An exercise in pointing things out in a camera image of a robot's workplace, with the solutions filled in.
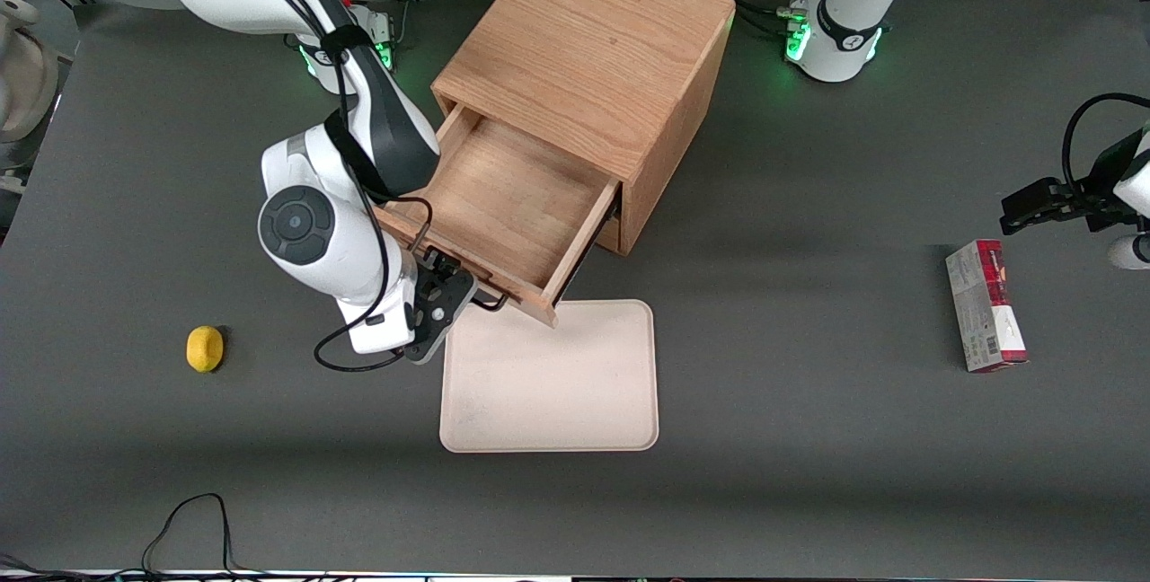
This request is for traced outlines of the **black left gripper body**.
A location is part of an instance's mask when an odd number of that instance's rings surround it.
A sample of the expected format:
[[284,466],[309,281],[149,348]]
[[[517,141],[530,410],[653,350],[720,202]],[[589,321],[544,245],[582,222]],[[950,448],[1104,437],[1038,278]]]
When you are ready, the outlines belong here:
[[1090,210],[1084,214],[1089,233],[1101,233],[1101,230],[1113,225],[1137,225],[1138,230],[1142,229],[1142,216],[1114,196],[1113,189],[1137,156],[1143,136],[1138,130],[1109,145],[1092,161],[1087,177],[1076,182],[1090,205]]

